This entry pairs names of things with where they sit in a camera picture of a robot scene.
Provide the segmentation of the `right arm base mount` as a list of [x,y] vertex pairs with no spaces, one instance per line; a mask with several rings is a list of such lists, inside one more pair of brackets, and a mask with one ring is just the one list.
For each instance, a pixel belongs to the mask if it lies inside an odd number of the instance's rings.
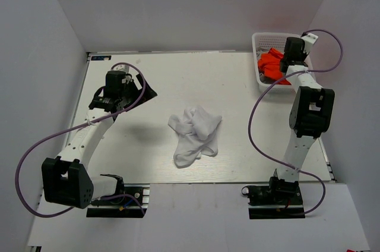
[[303,219],[305,211],[299,183],[271,177],[267,185],[246,185],[241,189],[248,198],[251,220]]

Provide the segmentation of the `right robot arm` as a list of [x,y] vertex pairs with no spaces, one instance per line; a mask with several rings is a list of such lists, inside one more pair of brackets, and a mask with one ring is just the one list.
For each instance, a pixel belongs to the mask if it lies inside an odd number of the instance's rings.
[[288,37],[280,71],[296,92],[289,115],[290,140],[280,165],[270,179],[269,199],[277,204],[296,191],[299,170],[309,149],[330,126],[335,92],[316,82],[305,62],[318,36],[308,33]]

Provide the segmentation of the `white t-shirt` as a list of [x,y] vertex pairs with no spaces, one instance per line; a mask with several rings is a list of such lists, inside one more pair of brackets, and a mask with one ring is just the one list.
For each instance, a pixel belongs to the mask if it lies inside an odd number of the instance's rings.
[[173,154],[177,168],[187,168],[203,155],[218,154],[217,129],[221,121],[222,116],[213,115],[199,105],[186,108],[181,118],[170,116],[167,124],[178,135]]

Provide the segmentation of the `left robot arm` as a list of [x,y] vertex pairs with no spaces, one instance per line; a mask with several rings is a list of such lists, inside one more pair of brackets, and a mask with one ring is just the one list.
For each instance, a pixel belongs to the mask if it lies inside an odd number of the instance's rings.
[[90,176],[91,157],[106,131],[117,117],[157,93],[144,76],[132,76],[124,70],[110,70],[105,85],[99,88],[85,116],[84,126],[55,158],[42,163],[43,193],[49,203],[84,209],[93,200],[108,199],[113,204],[125,198],[124,181],[115,174]]

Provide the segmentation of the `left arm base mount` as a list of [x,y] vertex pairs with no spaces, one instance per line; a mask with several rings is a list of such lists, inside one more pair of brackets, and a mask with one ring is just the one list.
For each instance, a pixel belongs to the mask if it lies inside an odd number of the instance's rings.
[[125,184],[122,197],[92,201],[87,207],[87,218],[142,219],[147,212],[150,184]]

